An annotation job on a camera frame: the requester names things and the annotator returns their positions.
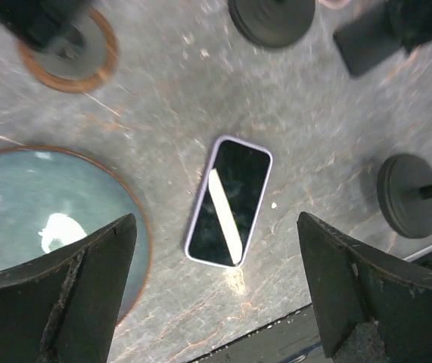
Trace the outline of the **black round phone stand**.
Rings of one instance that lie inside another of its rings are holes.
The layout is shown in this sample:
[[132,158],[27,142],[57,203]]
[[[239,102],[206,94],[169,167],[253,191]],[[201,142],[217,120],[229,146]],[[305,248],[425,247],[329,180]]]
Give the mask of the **black round phone stand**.
[[299,42],[312,25],[314,0],[229,0],[239,33],[261,48],[281,49]]

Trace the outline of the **black weighted phone stand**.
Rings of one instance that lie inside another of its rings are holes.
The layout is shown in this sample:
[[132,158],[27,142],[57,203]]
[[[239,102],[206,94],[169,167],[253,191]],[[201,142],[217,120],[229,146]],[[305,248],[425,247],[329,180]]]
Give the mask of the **black weighted phone stand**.
[[378,204],[387,224],[400,236],[432,235],[432,167],[419,155],[396,154],[378,171]]

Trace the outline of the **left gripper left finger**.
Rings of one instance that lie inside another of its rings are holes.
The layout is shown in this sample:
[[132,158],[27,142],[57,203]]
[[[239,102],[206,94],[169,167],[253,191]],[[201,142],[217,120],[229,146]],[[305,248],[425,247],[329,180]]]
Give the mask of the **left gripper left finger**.
[[0,362],[106,362],[136,238],[128,214],[0,271]]

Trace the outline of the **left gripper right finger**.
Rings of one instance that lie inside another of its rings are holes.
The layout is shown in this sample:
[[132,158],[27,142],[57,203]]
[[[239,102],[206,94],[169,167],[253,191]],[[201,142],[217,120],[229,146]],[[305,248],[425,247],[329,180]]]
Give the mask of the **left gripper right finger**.
[[432,269],[297,220],[319,336],[335,362],[432,362]]

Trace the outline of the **lavender case phone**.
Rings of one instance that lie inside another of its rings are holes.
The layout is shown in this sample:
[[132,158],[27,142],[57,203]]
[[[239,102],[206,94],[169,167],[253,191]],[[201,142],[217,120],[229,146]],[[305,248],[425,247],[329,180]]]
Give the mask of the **lavender case phone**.
[[220,268],[243,263],[263,201],[273,158],[264,147],[218,137],[200,180],[185,238],[185,255]]

